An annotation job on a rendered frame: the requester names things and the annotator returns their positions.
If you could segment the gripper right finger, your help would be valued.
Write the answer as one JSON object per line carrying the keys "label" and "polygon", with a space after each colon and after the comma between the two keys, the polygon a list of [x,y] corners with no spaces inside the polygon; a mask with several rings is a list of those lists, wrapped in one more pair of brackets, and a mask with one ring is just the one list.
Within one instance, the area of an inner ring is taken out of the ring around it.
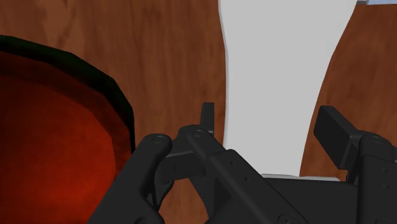
{"label": "gripper right finger", "polygon": [[397,162],[386,138],[358,130],[333,106],[320,106],[314,135],[346,182],[358,187],[356,224],[397,224]]}

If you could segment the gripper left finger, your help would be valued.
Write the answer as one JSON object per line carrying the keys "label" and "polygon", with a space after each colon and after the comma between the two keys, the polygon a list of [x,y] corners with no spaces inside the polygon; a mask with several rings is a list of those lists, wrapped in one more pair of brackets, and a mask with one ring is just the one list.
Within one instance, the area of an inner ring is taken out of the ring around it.
{"label": "gripper left finger", "polygon": [[208,213],[204,224],[307,224],[236,151],[214,138],[214,103],[177,138],[143,138],[87,224],[165,224],[159,209],[175,180],[192,181]]}

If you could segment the red bowl with dark rim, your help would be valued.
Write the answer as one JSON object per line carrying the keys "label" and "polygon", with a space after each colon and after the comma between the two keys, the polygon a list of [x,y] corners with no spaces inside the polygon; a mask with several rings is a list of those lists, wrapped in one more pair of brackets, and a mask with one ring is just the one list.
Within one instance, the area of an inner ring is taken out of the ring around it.
{"label": "red bowl with dark rim", "polygon": [[0,35],[0,224],[86,224],[134,148],[112,77]]}

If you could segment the white flared flat object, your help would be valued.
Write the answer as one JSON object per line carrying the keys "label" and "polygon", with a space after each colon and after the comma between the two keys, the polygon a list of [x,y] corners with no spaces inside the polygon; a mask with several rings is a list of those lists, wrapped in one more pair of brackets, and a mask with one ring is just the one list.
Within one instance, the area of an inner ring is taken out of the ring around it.
{"label": "white flared flat object", "polygon": [[260,174],[299,174],[319,91],[356,1],[219,0],[223,145]]}

